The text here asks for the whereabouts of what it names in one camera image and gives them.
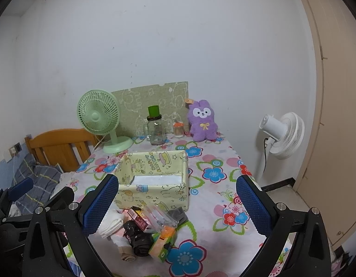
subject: electric fan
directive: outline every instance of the electric fan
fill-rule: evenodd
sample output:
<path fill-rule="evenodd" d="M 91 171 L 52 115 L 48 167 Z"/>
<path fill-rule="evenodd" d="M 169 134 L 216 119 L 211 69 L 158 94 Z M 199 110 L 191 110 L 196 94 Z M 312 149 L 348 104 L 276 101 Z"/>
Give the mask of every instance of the electric fan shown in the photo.
<path fill-rule="evenodd" d="M 103 90 L 90 90 L 78 102 L 78 119 L 90 133 L 106 135 L 110 138 L 103 151 L 108 154 L 118 153 L 132 146 L 133 141 L 127 136 L 117 137 L 115 129 L 120 120 L 118 101 L 113 94 Z"/>
<path fill-rule="evenodd" d="M 269 138 L 264 141 L 265 158 L 262 159 L 260 167 L 264 167 L 265 170 L 269 152 L 282 160 L 290 157 L 297 150 L 304 137 L 305 125 L 302 118 L 293 112 L 286 113 L 280 120 L 266 114 L 260 122 L 260 129 L 269 135 Z"/>

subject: beige door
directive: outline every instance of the beige door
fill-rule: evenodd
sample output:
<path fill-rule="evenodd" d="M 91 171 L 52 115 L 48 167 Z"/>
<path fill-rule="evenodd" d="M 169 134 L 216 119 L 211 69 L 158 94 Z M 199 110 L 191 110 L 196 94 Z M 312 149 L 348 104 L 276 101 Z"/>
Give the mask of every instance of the beige door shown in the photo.
<path fill-rule="evenodd" d="M 342 0 L 308 2 L 322 51 L 323 103 L 297 192 L 319 208 L 332 244 L 341 244 L 356 229 L 356 20 Z"/>

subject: table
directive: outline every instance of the table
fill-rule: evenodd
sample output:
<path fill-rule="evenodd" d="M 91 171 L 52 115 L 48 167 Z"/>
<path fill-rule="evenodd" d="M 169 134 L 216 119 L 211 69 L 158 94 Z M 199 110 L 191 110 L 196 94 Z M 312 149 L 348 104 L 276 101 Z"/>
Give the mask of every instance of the table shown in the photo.
<path fill-rule="evenodd" d="M 150 257 L 138 257 L 126 263 L 111 241 L 97 233 L 90 235 L 90 241 L 110 271 L 122 277 L 238 277 L 265 236 L 258 234 L 236 194 L 237 177 L 251 176 L 251 173 L 225 136 L 218 132 L 215 141 L 194 142 L 189 133 L 182 138 L 168 134 L 162 146 L 152 146 L 145 137 L 133 138 L 133 141 L 128 152 L 186 150 L 190 176 L 186 212 L 189 221 L 178 228 L 175 247 L 163 264 Z M 66 183 L 73 188 L 75 201 L 81 201 L 106 174 L 114 172 L 126 152 L 104 154 L 98 148 Z M 59 187 L 62 188 L 64 182 L 61 180 Z M 287 241 L 270 276 L 280 272 L 290 248 L 291 243 Z M 75 262 L 69 246 L 65 251 L 68 259 Z"/>

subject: door frame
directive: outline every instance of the door frame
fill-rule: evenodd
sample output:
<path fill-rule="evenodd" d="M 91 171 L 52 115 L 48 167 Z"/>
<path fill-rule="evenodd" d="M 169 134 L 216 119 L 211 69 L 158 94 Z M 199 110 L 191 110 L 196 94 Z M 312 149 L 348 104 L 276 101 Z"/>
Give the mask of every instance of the door frame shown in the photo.
<path fill-rule="evenodd" d="M 324 69 L 323 69 L 323 51 L 320 42 L 319 31 L 317 28 L 316 20 L 314 17 L 314 13 L 312 11 L 311 5 L 308 0 L 301 0 L 304 6 L 307 18 L 309 20 L 310 30 L 314 43 L 314 51 L 315 51 L 315 60 L 316 60 L 316 69 L 317 69 L 317 90 L 316 90 L 316 99 L 315 99 L 315 113 L 314 120 L 312 124 L 312 130 L 310 134 L 310 140 L 308 143 L 308 147 L 305 153 L 304 160 L 302 162 L 301 168 L 297 175 L 295 184 L 293 186 L 293 190 L 297 191 L 303 177 L 305 176 L 307 167 L 309 165 L 315 143 L 317 141 L 317 136 L 320 127 L 320 120 L 322 114 L 322 106 L 323 106 L 323 84 L 324 84 Z M 354 232 L 356 231 L 356 222 L 350 227 L 350 229 L 336 242 L 332 245 L 332 249 L 335 250 L 341 244 L 343 244 Z"/>

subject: green fan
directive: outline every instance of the green fan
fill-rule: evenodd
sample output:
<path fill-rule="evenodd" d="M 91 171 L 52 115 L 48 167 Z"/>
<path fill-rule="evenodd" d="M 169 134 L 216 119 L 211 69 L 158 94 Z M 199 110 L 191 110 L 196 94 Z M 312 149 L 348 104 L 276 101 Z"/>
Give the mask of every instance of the green fan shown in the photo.
<path fill-rule="evenodd" d="M 117 137 L 115 129 L 120 120 L 120 108 L 113 94 L 103 90 L 90 90 L 78 102 L 78 119 L 83 127 L 96 135 L 110 133 L 104 145 L 104 152 L 118 153 L 132 146 L 133 141 L 127 136 Z"/>

